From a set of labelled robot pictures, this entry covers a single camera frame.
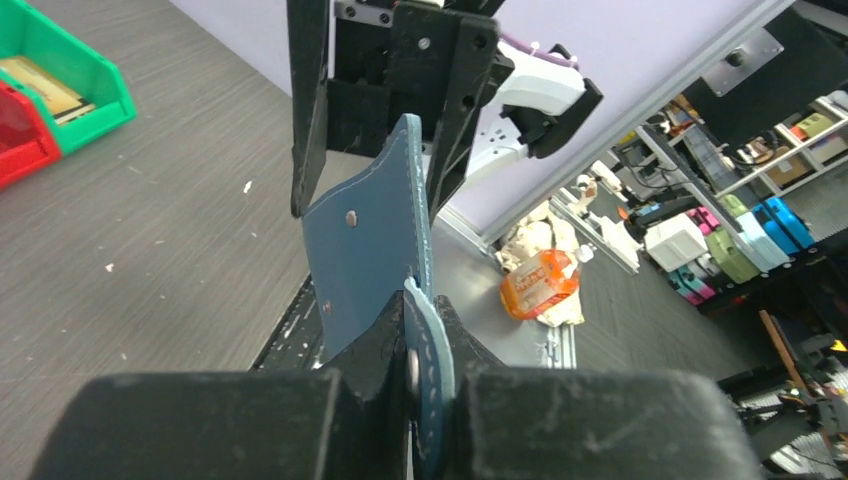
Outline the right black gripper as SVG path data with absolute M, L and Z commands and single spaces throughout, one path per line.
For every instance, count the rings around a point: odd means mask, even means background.
M 327 86 L 331 2 L 286 2 L 294 217 L 302 217 L 313 199 L 327 147 L 374 157 L 399 117 L 412 113 L 421 120 L 424 141 L 435 136 L 427 179 L 435 220 L 465 182 L 499 38 L 497 22 L 484 17 L 481 5 L 334 2 L 335 75 Z

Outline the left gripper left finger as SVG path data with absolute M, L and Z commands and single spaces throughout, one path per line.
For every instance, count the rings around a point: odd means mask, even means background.
M 402 479 L 401 293 L 316 370 L 121 374 L 86 383 L 35 479 Z

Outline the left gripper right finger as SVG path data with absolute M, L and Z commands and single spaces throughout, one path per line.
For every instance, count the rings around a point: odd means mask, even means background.
M 759 479 L 716 383 L 674 370 L 508 367 L 445 296 L 458 382 L 450 479 Z

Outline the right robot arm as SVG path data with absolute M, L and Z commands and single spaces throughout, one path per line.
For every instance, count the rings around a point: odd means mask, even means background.
M 312 201 L 330 151 L 376 157 L 419 116 L 426 196 L 439 212 L 464 185 L 560 150 L 602 101 L 561 45 L 504 33 L 496 1 L 290 1 L 291 211 Z

